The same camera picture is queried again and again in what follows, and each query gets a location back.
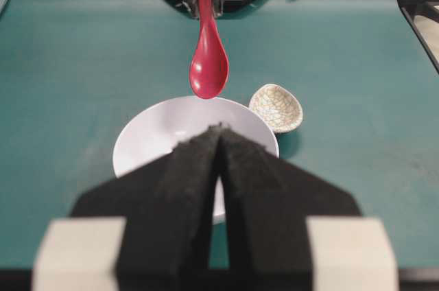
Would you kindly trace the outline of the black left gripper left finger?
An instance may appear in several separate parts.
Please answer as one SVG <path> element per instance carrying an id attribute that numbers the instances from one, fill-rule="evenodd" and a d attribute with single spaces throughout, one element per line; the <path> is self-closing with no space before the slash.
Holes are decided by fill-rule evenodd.
<path id="1" fill-rule="evenodd" d="M 124 217 L 120 290 L 199 290 L 209 267 L 219 126 L 76 200 L 72 218 Z"/>

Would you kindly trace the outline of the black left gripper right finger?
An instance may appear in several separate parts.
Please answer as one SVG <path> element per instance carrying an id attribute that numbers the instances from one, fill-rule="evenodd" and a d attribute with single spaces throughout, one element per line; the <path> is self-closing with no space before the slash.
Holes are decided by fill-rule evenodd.
<path id="1" fill-rule="evenodd" d="M 219 138 L 230 270 L 244 290 L 311 290 L 307 216 L 360 216 L 343 189 L 229 129 Z"/>

